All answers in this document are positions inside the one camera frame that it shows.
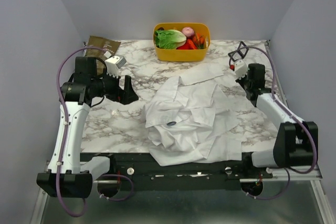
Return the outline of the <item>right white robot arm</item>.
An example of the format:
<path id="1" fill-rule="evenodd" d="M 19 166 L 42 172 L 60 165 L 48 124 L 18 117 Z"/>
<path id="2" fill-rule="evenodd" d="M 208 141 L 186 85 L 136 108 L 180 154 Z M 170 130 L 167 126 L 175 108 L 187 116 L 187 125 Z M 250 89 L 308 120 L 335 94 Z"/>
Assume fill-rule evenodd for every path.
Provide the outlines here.
<path id="1" fill-rule="evenodd" d="M 251 159 L 241 165 L 242 173 L 249 178 L 259 174 L 261 167 L 290 168 L 311 167 L 318 161 L 318 126 L 296 116 L 274 94 L 265 87 L 266 68 L 259 63 L 246 64 L 243 60 L 230 65 L 236 82 L 244 89 L 246 98 L 263 112 L 278 130 L 273 149 L 253 152 Z"/>

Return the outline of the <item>white shirt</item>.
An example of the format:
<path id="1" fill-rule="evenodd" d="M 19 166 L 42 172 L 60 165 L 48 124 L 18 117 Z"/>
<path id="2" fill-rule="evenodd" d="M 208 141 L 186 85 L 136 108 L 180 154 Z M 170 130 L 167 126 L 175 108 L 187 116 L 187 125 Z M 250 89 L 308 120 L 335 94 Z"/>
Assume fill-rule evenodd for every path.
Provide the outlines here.
<path id="1" fill-rule="evenodd" d="M 216 78 L 223 71 L 202 63 L 168 78 L 142 115 L 149 153 L 160 166 L 242 159 L 241 141 L 225 136 L 239 120 Z"/>

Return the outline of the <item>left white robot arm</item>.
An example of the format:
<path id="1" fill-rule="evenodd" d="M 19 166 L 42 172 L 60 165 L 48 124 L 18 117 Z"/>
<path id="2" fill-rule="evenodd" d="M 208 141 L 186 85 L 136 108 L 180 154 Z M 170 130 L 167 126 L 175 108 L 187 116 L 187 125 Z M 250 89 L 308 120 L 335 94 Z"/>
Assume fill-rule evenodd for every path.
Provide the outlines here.
<path id="1" fill-rule="evenodd" d="M 116 166 L 108 157 L 96 156 L 80 163 L 85 122 L 94 98 L 128 105 L 139 97 L 130 76 L 125 76 L 123 88 L 119 85 L 124 57 L 112 56 L 103 61 L 102 74 L 97 73 L 97 61 L 94 57 L 76 57 L 72 78 L 61 86 L 64 103 L 60 106 L 56 145 L 46 172 L 37 175 L 37 185 L 51 197 L 88 198 L 96 179 L 116 175 Z"/>

